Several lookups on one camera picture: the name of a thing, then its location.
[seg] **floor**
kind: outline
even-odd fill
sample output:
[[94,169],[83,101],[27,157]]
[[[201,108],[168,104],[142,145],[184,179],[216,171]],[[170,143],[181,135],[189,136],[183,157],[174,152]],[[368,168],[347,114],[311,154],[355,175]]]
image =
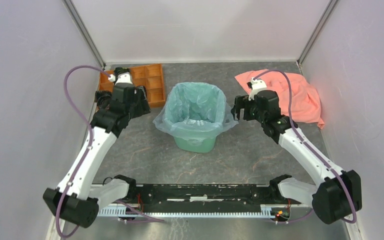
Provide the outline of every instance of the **floor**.
[[[235,96],[245,95],[235,76],[251,70],[279,69],[300,73],[295,62],[172,63],[163,65],[168,94],[181,82],[205,82],[219,87],[233,105]],[[290,174],[311,183],[303,167],[263,133],[257,121],[240,121],[217,137],[214,149],[205,154],[176,147],[174,139],[155,128],[153,119],[161,108],[132,119],[108,151],[94,183],[122,174],[137,183],[268,183],[274,177]],[[326,152],[315,123],[298,124],[323,153]]]
[[[230,105],[235,96],[245,95],[235,76],[251,70],[279,69],[300,73],[294,62],[173,63],[163,65],[166,92],[181,82],[205,82],[218,86]],[[301,165],[263,133],[256,121],[240,121],[217,137],[214,149],[205,154],[176,147],[172,136],[157,130],[152,123],[161,108],[132,119],[108,151],[94,183],[122,174],[137,183],[249,183],[267,184],[282,174],[311,183]],[[304,134],[323,153],[324,142],[315,123],[298,123]],[[305,209],[294,209],[295,217]],[[98,218],[81,228],[71,239],[287,239],[347,240],[345,225],[339,221],[323,224],[315,215],[288,226],[275,226],[264,219],[251,218],[173,218],[166,223],[124,225],[112,218]]]

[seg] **folded cloth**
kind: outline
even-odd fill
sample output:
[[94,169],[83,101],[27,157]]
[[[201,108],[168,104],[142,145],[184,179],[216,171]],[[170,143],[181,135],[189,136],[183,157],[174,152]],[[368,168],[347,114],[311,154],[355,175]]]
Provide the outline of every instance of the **folded cloth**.
[[[247,83],[251,78],[267,71],[267,69],[258,71],[247,71],[235,77],[236,81],[249,94],[251,89]],[[316,89],[310,85],[304,76],[296,73],[286,73],[292,87],[292,119],[295,122],[317,123],[320,129],[323,129],[325,122],[320,117],[322,107],[319,94]],[[289,116],[289,87],[285,77],[276,71],[271,71],[259,77],[267,85],[267,90],[272,90],[279,96],[279,107],[283,115]]]

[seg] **orange wooden box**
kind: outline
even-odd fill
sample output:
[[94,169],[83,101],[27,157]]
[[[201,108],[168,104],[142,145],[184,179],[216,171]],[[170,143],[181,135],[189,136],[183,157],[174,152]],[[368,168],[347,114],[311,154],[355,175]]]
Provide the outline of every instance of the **orange wooden box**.
[[[160,108],[166,104],[166,89],[164,87],[163,66],[151,64],[130,68],[130,74],[135,86],[145,86],[146,97],[151,108]],[[104,74],[99,76],[99,90],[112,92],[114,84]]]

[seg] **green trash bin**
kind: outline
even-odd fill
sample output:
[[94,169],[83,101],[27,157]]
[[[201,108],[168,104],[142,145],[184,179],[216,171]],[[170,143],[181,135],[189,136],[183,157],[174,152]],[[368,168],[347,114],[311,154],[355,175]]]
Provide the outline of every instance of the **green trash bin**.
[[172,135],[180,149],[208,153],[220,133],[238,124],[230,109],[225,94],[217,86],[183,82],[173,87],[153,123]]

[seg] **translucent green plastic bag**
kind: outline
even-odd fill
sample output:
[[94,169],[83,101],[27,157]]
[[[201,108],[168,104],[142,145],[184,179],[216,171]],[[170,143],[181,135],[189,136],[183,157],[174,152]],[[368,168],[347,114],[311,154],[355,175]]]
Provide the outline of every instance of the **translucent green plastic bag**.
[[175,138],[199,143],[238,124],[230,109],[220,88],[203,82],[183,82],[173,87],[153,123]]

